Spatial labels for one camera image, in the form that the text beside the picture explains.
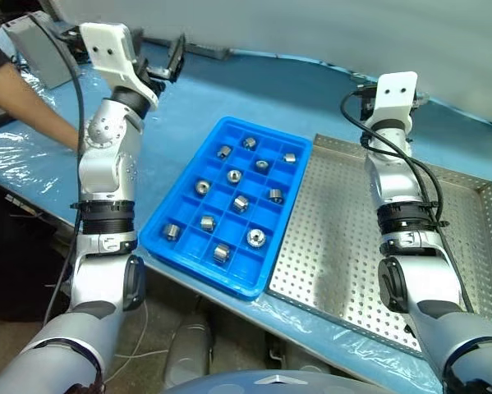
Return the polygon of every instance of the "floor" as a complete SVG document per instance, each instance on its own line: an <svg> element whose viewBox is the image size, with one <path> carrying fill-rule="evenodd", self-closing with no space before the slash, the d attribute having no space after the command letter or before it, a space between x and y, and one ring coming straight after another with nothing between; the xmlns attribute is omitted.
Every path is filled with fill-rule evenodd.
<svg viewBox="0 0 492 394"><path fill-rule="evenodd" d="M264 331L217 305L200 300L196 294L169 279L148 271L147 306L149 323L138 354L167 349L183 317L197 306L209 316L214 334L210 372L239 369L264 369ZM140 336L145 319L143 308L130 313L120 333L118 354L128 355ZM0 322L0 371L40 329L39 323ZM162 372L167 354L133 359L109 384L109 394L157 394L161 392ZM116 358L109 374L124 359Z"/></svg>

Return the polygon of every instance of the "gray device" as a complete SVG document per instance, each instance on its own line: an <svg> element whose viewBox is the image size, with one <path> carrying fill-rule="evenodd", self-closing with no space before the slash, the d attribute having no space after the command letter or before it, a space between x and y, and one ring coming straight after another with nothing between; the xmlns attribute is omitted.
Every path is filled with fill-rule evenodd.
<svg viewBox="0 0 492 394"><path fill-rule="evenodd" d="M388 390L340 376L307 371L218 373L173 387L163 394L392 394Z"/></svg>
<svg viewBox="0 0 492 394"><path fill-rule="evenodd" d="M165 388L171 388L209 373L211 332L205 318L192 314L184 318L169 347L163 372Z"/></svg>
<svg viewBox="0 0 492 394"><path fill-rule="evenodd" d="M36 20L49 31L57 31L57 27L50 16L42 11L33 12ZM34 75L36 75L47 88L55 88L71 80L62 57L47 36L29 18L28 15L21 16L13 21L5 23L3 29L17 50L25 58ZM76 74L80 74L76 60L64 43L57 41L57 45L68 58Z"/></svg>

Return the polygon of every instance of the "human arm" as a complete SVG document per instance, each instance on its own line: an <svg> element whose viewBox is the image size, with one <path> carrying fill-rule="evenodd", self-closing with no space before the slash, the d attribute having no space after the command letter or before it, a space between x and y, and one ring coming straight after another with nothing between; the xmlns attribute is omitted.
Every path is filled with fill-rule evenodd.
<svg viewBox="0 0 492 394"><path fill-rule="evenodd" d="M9 62L0 65L0 107L40 133L77 151L76 129L57 115Z"/></svg>

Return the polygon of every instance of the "white cable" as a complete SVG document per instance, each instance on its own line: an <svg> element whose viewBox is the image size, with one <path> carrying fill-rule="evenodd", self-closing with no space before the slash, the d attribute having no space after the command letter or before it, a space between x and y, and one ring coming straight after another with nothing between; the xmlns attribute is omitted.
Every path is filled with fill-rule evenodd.
<svg viewBox="0 0 492 394"><path fill-rule="evenodd" d="M114 355L114 357L119 357L120 359L139 359L141 357L147 357L148 355L161 355L163 353L169 352L169 349L165 350L153 350L153 351L148 351L147 353L143 353L141 355Z"/></svg>
<svg viewBox="0 0 492 394"><path fill-rule="evenodd" d="M141 330L140 337L138 338L138 342L136 343L136 346L134 346L134 350L131 353L131 358L128 358L123 365L116 370L115 373L113 373L107 380L103 381L103 383L109 383L111 380L113 380L121 371L125 369L125 367L131 362L132 358L135 356L136 352L140 348L141 341L144 339L145 332L147 331L147 323L149 322L149 310L147 309L147 301L144 301L144 310L145 310L145 322L144 322L144 327Z"/></svg>

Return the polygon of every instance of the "clear plastic sheet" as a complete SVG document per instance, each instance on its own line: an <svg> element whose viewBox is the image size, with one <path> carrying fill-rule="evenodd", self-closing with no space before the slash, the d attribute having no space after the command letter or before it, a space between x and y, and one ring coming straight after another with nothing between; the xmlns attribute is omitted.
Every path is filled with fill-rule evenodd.
<svg viewBox="0 0 492 394"><path fill-rule="evenodd" d="M145 44L149 62L161 66L166 50ZM83 67L85 119L102 97L105 82ZM71 84L36 91L76 124ZM157 112L145 119L136 188L136 228L142 228L217 121L238 117L310 140L315 133L357 142L360 132L338 111L341 97L355 85L343 73L304 62L232 57L219 62L188 55L181 77L160 96ZM416 112L412 138L416 156L429 163L492 180L492 127L436 104ZM76 201L76 156L69 149L15 121L0 128L0 184L39 207L72 221ZM147 265L192 288L253 323L294 341L323 360L396 392L440 393L428 364L380 342L332 324L296 306L263 294L244 302L154 259Z"/></svg>

